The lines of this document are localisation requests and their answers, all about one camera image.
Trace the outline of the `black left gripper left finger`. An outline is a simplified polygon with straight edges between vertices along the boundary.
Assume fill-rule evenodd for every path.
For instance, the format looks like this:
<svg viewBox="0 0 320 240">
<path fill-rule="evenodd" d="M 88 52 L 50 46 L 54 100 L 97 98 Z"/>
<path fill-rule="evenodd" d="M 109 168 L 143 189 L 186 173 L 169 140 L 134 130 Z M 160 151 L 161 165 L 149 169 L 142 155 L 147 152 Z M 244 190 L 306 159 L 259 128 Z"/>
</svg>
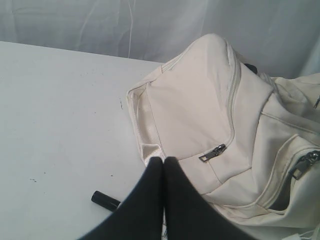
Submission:
<svg viewBox="0 0 320 240">
<path fill-rule="evenodd" d="M 128 197 L 81 239 L 160 240 L 163 219 L 163 161 L 160 157 L 152 157 Z"/>
</svg>

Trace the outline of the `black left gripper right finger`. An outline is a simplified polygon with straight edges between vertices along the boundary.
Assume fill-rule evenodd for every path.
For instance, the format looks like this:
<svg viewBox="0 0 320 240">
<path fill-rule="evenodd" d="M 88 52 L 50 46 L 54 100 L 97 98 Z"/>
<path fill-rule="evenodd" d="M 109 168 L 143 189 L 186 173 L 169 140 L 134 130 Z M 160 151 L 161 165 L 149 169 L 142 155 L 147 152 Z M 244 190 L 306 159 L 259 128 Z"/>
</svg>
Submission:
<svg viewBox="0 0 320 240">
<path fill-rule="evenodd" d="M 251 240 L 253 237 L 217 213 L 196 191 L 178 160 L 163 164 L 164 209 L 169 240 Z"/>
</svg>

